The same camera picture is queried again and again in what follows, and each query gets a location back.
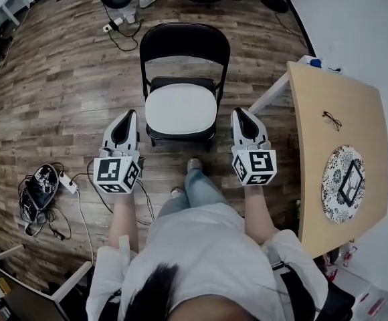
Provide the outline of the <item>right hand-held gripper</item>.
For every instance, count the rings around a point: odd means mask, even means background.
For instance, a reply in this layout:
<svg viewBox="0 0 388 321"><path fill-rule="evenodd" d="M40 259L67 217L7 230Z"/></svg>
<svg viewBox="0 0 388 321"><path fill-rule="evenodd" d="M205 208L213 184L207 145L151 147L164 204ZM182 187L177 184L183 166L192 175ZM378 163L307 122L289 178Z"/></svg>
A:
<svg viewBox="0 0 388 321"><path fill-rule="evenodd" d="M231 114L232 167L243 186L267 185L277 174L276 151L271 148L266 127L247 110Z"/></svg>

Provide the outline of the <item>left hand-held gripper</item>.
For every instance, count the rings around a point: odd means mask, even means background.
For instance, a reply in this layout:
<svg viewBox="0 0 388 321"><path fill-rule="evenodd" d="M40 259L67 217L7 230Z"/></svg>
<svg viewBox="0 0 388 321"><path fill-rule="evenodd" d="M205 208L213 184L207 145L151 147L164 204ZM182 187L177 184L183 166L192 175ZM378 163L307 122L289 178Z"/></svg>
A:
<svg viewBox="0 0 388 321"><path fill-rule="evenodd" d="M99 157L94 159L93 182L104 193L130 194L141 173L138 118L130 109L107 127Z"/></svg>

